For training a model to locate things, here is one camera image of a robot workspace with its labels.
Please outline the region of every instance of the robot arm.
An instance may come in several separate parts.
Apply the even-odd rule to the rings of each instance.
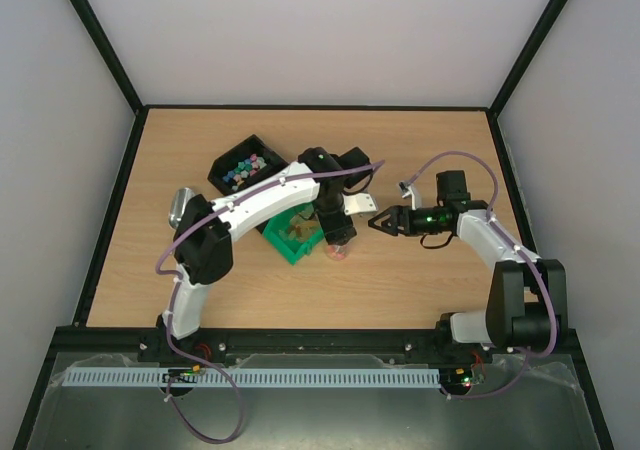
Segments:
[[[369,220],[369,226],[389,235],[436,235],[450,232],[469,244],[493,270],[486,310],[448,315],[452,339],[459,343],[493,343],[499,348],[543,348],[549,342],[550,320],[540,288],[518,251],[533,262],[542,275],[553,303],[558,340],[567,330],[567,300],[564,267],[557,260],[544,260],[517,244],[517,240],[487,213],[487,203],[472,200],[463,171],[436,176],[438,205],[420,206],[413,185],[400,183],[411,206],[393,206]],[[537,302],[525,302],[530,290]]]
[[[343,195],[371,171],[323,179],[295,178],[311,173],[340,172],[369,164],[368,157],[354,148],[338,157],[322,148],[308,149],[282,172],[246,190],[206,201],[202,195],[191,198],[186,205],[174,240],[198,221],[227,207],[229,210],[198,229],[180,244],[174,257],[178,271],[185,276],[173,306],[171,334],[177,339],[187,337],[200,328],[200,316],[214,282],[233,267],[232,243],[260,223],[303,203],[312,203],[318,221],[330,245],[345,245],[355,237],[350,215],[377,211],[375,201],[362,195]],[[236,207],[242,197],[252,197]],[[167,325],[169,310],[162,317]]]

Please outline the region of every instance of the wooden table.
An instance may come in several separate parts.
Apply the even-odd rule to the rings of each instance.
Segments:
[[[209,199],[218,197],[206,178],[213,160],[254,133],[289,161],[314,146],[337,154],[359,146],[372,161],[386,159],[370,187],[380,209],[409,203],[401,200],[396,183],[429,157],[453,149],[474,153],[499,174],[496,213],[518,235],[482,112],[153,109],[89,326],[155,325],[172,288],[171,278],[157,276],[153,268],[171,242],[167,215],[175,191],[190,186]],[[418,181],[425,206],[435,204],[435,173],[446,169],[465,170],[473,197],[489,200],[486,172],[470,160],[449,157]],[[234,244],[234,268],[213,287],[202,326],[433,328],[443,312],[486,306],[491,272],[464,243],[455,239],[446,249],[429,251],[416,238],[369,229],[367,217],[354,221],[358,236],[341,262],[330,260],[321,244],[291,266],[257,231],[247,233]]]

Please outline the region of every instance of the white wall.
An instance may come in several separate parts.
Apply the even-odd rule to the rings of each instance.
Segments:
[[[571,0],[500,119],[619,449],[638,448],[640,415],[639,15]]]
[[[0,0],[0,448],[71,323],[133,115],[68,0]]]
[[[490,105],[548,0],[90,0],[145,103]]]

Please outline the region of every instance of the purple cable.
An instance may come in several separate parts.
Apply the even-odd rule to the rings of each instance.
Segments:
[[[473,160],[473,161],[479,163],[480,165],[482,165],[482,167],[484,167],[484,169],[487,171],[487,173],[489,173],[489,176],[491,177],[491,180],[493,180],[493,195],[491,195],[491,200],[489,200],[489,206],[487,207],[487,220],[489,220],[489,218],[491,218],[491,212],[493,211],[493,205],[496,203],[496,200],[498,199],[498,177],[496,177],[496,174],[493,172],[493,170],[491,170],[491,167],[489,165],[487,165],[484,160],[482,160],[480,157],[476,157],[472,153],[461,152],[459,150],[449,150],[448,152],[439,153],[435,157],[429,159],[427,161],[427,163],[425,163],[420,168],[420,170],[418,170],[415,173],[415,175],[413,177],[411,177],[409,180],[407,180],[407,182],[406,182],[407,186],[409,186],[413,182],[415,182],[420,177],[420,175],[422,175],[424,173],[424,171],[427,168],[429,168],[433,163],[437,162],[438,160],[440,160],[443,157],[448,157],[450,155],[459,155],[461,157],[470,158],[471,160]]]
[[[480,157],[477,157],[471,153],[467,153],[467,152],[461,152],[458,150],[450,150],[448,152],[443,152],[440,153],[438,155],[436,155],[435,157],[429,159],[427,161],[427,163],[425,163],[420,170],[418,170],[413,177],[411,177],[407,182],[407,186],[411,185],[412,183],[414,183],[418,177],[420,177],[420,175],[422,175],[424,173],[424,171],[429,168],[431,166],[431,164],[433,164],[434,162],[436,162],[437,160],[440,160],[443,157],[449,156],[449,155],[459,155],[462,157],[467,157],[470,158],[471,160],[474,160],[475,162],[478,162],[480,165],[482,165],[482,167],[489,173],[489,176],[491,177],[491,180],[493,181],[493,195],[491,196],[491,200],[489,201],[489,205],[487,207],[487,220],[489,221],[489,225],[491,226],[491,228],[493,228],[496,233],[500,236],[500,238],[502,239],[502,241],[507,244],[510,247],[515,247],[516,245],[518,246],[522,246],[519,245],[516,241],[514,241],[513,239],[511,239],[503,230],[502,228],[500,228],[500,226],[498,224],[496,224],[495,222],[491,221],[491,217],[493,216],[493,206],[496,203],[496,200],[498,198],[498,177],[496,177],[495,172],[491,169],[491,167],[489,165],[487,165],[487,163],[485,163],[484,160],[482,160]],[[527,365],[529,363],[529,358],[544,358],[547,357],[551,354],[551,352],[553,352],[553,349],[556,346],[556,342],[558,339],[558,326],[557,326],[557,322],[556,322],[556,318],[555,318],[555,311],[553,309],[553,304],[551,303],[551,297],[549,296],[549,290],[547,289],[547,286],[544,283],[544,280],[542,279],[542,275],[540,274],[540,271],[536,268],[535,264],[531,261],[531,259],[529,258],[529,256],[522,250],[518,250],[516,252],[526,263],[526,265],[529,267],[529,270],[531,270],[531,273],[533,274],[536,283],[538,284],[538,287],[540,288],[540,293],[542,295],[542,300],[544,301],[544,305],[547,309],[547,314],[549,315],[549,325],[550,325],[550,333],[551,335],[549,336],[549,344],[547,345],[547,347],[540,353],[535,353],[535,352],[531,352],[529,349],[527,348],[522,348],[522,347],[517,347],[516,350],[518,350],[519,352],[522,352],[525,355],[525,359],[524,362],[522,364],[522,368],[520,369],[520,371],[516,374],[516,376],[513,378],[513,380],[511,380],[508,384],[506,384],[504,387],[501,387],[497,390],[494,390],[493,392],[489,392],[489,393],[483,393],[481,395],[451,395],[449,392],[447,392],[444,387],[442,388],[442,391],[445,393],[445,395],[447,395],[447,398],[453,398],[456,400],[474,400],[474,399],[478,399],[478,398],[486,398],[486,397],[492,397],[492,396],[496,396],[496,395],[500,395],[501,393],[504,393],[505,391],[507,391],[508,389],[510,389],[519,379],[520,377],[522,377],[522,375],[524,374],[524,371],[527,368]]]
[[[370,165],[363,165],[361,167],[356,167],[356,168],[352,168],[352,169],[349,169],[349,170],[340,170],[340,171],[336,171],[336,172],[305,173],[305,174],[301,174],[301,175],[291,175],[291,176],[284,175],[283,178],[284,178],[284,182],[286,183],[286,182],[292,182],[292,181],[296,181],[296,180],[302,180],[302,179],[305,179],[305,178],[339,177],[339,176],[350,175],[352,173],[359,173],[359,172],[363,172],[363,171],[367,171],[367,170],[372,170],[373,174],[375,174],[375,172],[377,172],[378,169],[383,164],[384,164],[384,160],[381,160],[379,162],[372,163]],[[265,185],[263,185],[261,187],[252,189],[252,190],[248,191],[246,194],[242,195],[241,197],[238,197],[237,199],[235,199],[233,201],[233,205],[234,205],[234,207],[236,207],[236,206],[240,205],[241,203],[247,201],[251,197],[254,197],[257,194],[259,194],[261,192],[264,192],[265,190],[268,190],[268,189],[273,188],[273,187],[278,186],[278,185],[282,185],[280,180],[274,180],[273,182],[265,184]],[[168,316],[167,316],[167,325],[166,325],[166,337],[167,337],[167,343],[169,344],[169,348],[171,348],[171,350],[173,350],[175,353],[177,353],[178,355],[181,355],[184,358],[187,358],[187,359],[192,360],[194,362],[200,363],[201,365],[205,365],[205,366],[207,366],[209,368],[214,369],[218,373],[220,373],[220,375],[222,375],[224,377],[224,379],[227,382],[229,382],[229,384],[233,388],[233,391],[236,394],[236,399],[238,401],[238,407],[239,407],[239,416],[238,416],[238,423],[236,424],[235,429],[226,438],[221,438],[221,439],[211,438],[211,437],[208,437],[207,435],[203,434],[202,432],[200,432],[198,429],[196,429],[189,422],[189,420],[187,420],[187,418],[182,413],[182,410],[180,410],[180,407],[178,407],[178,404],[173,399],[173,397],[171,395],[171,384],[175,381],[175,378],[169,379],[169,382],[167,383],[167,388],[166,388],[166,391],[165,391],[167,401],[170,401],[171,404],[173,405],[173,408],[176,410],[176,412],[178,412],[178,416],[180,417],[180,420],[182,421],[183,425],[187,428],[187,430],[194,437],[202,440],[205,443],[210,443],[210,444],[214,444],[214,445],[223,444],[223,443],[229,443],[229,442],[235,440],[236,438],[238,438],[238,436],[240,435],[240,431],[242,430],[242,425],[243,425],[244,419],[245,419],[245,413],[246,413],[245,402],[244,402],[244,399],[242,398],[242,393],[240,392],[240,389],[236,385],[236,382],[234,382],[234,380],[231,377],[231,375],[229,375],[227,372],[225,372],[222,369],[222,367],[216,365],[213,362],[209,362],[207,360],[204,360],[203,358],[199,358],[199,357],[196,357],[195,355],[191,355],[191,354],[189,354],[187,352],[184,352],[184,351],[180,350],[173,343],[173,339],[171,337],[171,327],[173,325],[173,309],[175,307],[176,299],[178,297],[178,291],[180,290],[180,286],[182,285],[182,279],[184,278],[184,276],[182,275],[182,273],[180,273],[177,270],[163,270],[162,269],[162,265],[167,260],[167,258],[169,258],[169,255],[171,255],[171,253],[182,242],[184,242],[187,238],[189,238],[189,236],[191,236],[196,230],[198,230],[199,228],[203,227],[207,223],[211,222],[216,217],[218,217],[218,216],[220,216],[220,215],[222,215],[222,214],[224,214],[225,212],[228,212],[228,211],[232,211],[232,210],[229,210],[229,207],[224,206],[224,207],[220,208],[219,210],[216,210],[215,212],[213,212],[211,215],[207,215],[205,218],[203,218],[202,220],[199,220],[198,222],[193,224],[191,227],[189,227],[187,230],[185,230],[185,232],[182,235],[180,235],[178,238],[176,238],[175,241],[169,246],[169,248],[167,248],[167,250],[165,250],[164,253],[160,256],[160,258],[156,262],[156,268],[155,268],[156,273],[158,275],[173,275],[174,277],[176,277],[176,284],[173,287],[173,292],[171,293],[171,299],[169,301],[169,308],[167,309]]]
[[[495,222],[491,222],[489,221],[489,225],[491,226],[491,228],[493,228],[495,230],[495,232],[500,235],[500,238],[502,238],[502,240],[509,246],[514,247],[516,245],[520,246],[518,244],[518,242],[514,242],[509,235],[507,235],[502,228],[500,228],[500,225],[497,225]],[[530,357],[534,357],[534,358],[545,358],[548,357],[549,355],[551,355],[551,352],[553,352],[553,349],[556,346],[556,342],[558,340],[558,324],[556,322],[556,313],[553,309],[553,303],[551,302],[551,296],[549,295],[549,290],[547,289],[547,286],[544,284],[544,280],[542,279],[542,275],[540,275],[540,272],[538,271],[538,269],[536,268],[535,264],[533,263],[533,261],[529,258],[529,255],[527,255],[526,252],[524,252],[523,250],[518,250],[516,252],[520,258],[522,258],[524,260],[524,263],[527,264],[527,267],[529,267],[529,270],[531,270],[531,273],[533,274],[533,277],[536,280],[536,283],[538,284],[538,287],[540,288],[540,293],[542,295],[542,300],[544,301],[544,306],[547,309],[547,314],[549,315],[549,331],[551,333],[551,335],[549,336],[549,343],[547,344],[547,347],[540,353],[535,353],[530,351],[528,348],[523,348],[523,347],[517,347],[517,350],[529,355]]]
[[[169,379],[169,381],[167,382],[167,389],[165,391],[165,394],[167,396],[166,398],[168,399],[168,401],[171,402],[171,404],[173,405],[173,408],[176,410],[176,412],[178,412],[178,416],[180,417],[180,420],[182,421],[184,426],[187,428],[187,430],[189,430],[189,432],[194,437],[199,438],[205,443],[210,443],[214,445],[229,443],[235,440],[236,438],[238,438],[238,436],[240,435],[240,431],[242,430],[242,425],[244,423],[244,419],[246,415],[246,406],[244,403],[244,399],[242,398],[242,393],[240,393],[240,389],[238,388],[238,385],[236,385],[236,382],[233,381],[233,378],[231,377],[231,375],[225,372],[220,366],[216,365],[213,362],[209,362],[203,358],[199,358],[199,357],[196,357],[195,355],[191,355],[187,352],[183,352],[173,343],[173,339],[171,338],[171,326],[173,325],[172,312],[173,312],[173,307],[175,306],[175,303],[176,303],[176,297],[178,296],[178,290],[180,289],[180,285],[182,285],[182,280],[178,279],[178,281],[175,284],[175,287],[173,288],[173,293],[171,294],[171,301],[169,303],[170,313],[169,313],[169,316],[167,317],[167,325],[166,325],[166,328],[167,328],[166,337],[167,337],[167,342],[169,343],[169,348],[171,348],[171,350],[173,350],[178,355],[181,355],[185,358],[193,360],[194,362],[205,365],[209,368],[213,368],[220,375],[222,375],[227,382],[229,382],[229,384],[233,388],[233,391],[236,394],[236,400],[238,401],[238,407],[239,407],[238,423],[236,424],[236,428],[233,429],[233,432],[231,432],[231,434],[225,438],[211,438],[205,435],[204,433],[200,432],[198,429],[196,429],[196,427],[194,427],[191,424],[191,422],[189,422],[189,420],[187,420],[187,417],[184,416],[184,413],[182,413],[182,410],[180,410],[180,407],[178,406],[176,401],[173,399],[173,396],[171,395],[171,384],[174,382],[176,377]]]

